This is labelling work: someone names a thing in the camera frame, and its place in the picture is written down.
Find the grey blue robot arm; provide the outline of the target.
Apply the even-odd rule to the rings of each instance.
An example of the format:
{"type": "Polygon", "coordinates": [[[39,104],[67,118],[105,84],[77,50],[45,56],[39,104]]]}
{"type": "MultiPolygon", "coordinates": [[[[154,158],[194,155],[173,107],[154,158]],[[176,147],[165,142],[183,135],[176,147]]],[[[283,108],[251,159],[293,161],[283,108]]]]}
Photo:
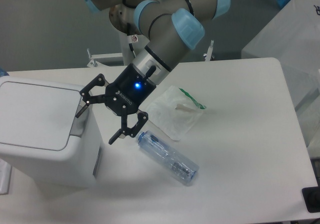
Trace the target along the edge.
{"type": "Polygon", "coordinates": [[[228,12],[231,0],[84,0],[95,12],[121,5],[134,11],[133,22],[148,44],[121,74],[109,83],[97,75],[80,91],[84,107],[103,103],[121,118],[110,138],[135,137],[148,120],[139,109],[181,59],[204,37],[202,23],[228,12]]]}

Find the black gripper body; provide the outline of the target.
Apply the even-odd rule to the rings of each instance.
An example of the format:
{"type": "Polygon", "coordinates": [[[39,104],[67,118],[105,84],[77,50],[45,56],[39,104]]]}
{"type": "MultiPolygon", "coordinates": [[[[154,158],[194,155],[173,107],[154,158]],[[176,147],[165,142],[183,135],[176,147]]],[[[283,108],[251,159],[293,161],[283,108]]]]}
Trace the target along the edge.
{"type": "Polygon", "coordinates": [[[151,66],[146,75],[141,75],[134,64],[129,64],[123,72],[105,89],[104,104],[117,116],[126,109],[127,114],[138,111],[140,104],[153,92],[156,85],[149,80],[156,67],[151,66]]]}

